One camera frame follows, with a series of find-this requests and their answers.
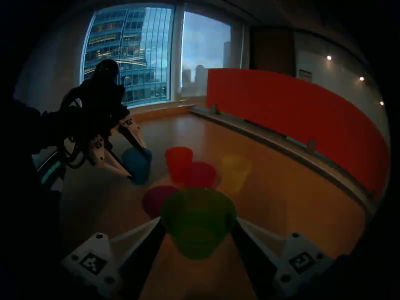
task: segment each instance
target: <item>red partition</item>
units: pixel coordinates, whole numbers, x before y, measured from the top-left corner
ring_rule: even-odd
[[[360,182],[377,200],[390,164],[387,144],[374,123],[335,93],[287,75],[247,69],[210,69],[207,107],[231,114],[316,150]]]

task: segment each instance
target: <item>sky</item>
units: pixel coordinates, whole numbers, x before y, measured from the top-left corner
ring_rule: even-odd
[[[195,81],[197,65],[204,68],[222,68],[224,43],[231,40],[231,27],[217,20],[185,12],[182,41],[182,70],[191,70]]]

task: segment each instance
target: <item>red cup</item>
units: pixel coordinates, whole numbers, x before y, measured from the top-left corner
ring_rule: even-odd
[[[153,187],[144,194],[141,207],[151,219],[155,219],[161,216],[164,201],[176,191],[178,191],[176,187],[169,185]]]
[[[165,152],[169,176],[175,183],[183,183],[192,164],[193,151],[186,147],[173,147]]]
[[[216,180],[217,171],[216,169],[202,161],[192,162],[190,169],[188,170],[184,185],[187,188],[209,188],[214,186]]]

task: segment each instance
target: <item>window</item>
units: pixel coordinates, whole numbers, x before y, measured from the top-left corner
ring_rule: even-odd
[[[169,45],[172,8],[106,8],[93,21],[85,46],[83,79],[104,59],[119,64],[118,84],[125,86],[122,103],[133,106],[168,101]]]
[[[180,95],[205,96],[208,69],[231,67],[231,26],[188,11],[183,18]]]
[[[83,80],[99,62],[113,59],[126,89],[122,102],[135,106],[204,97],[209,69],[241,68],[242,55],[247,65],[247,31],[238,19],[194,3],[151,6],[96,13],[84,46]]]

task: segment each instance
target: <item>glass building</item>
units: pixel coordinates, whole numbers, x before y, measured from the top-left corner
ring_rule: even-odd
[[[105,59],[119,64],[128,106],[168,101],[172,12],[159,7],[111,7],[97,12],[86,43],[83,79]]]

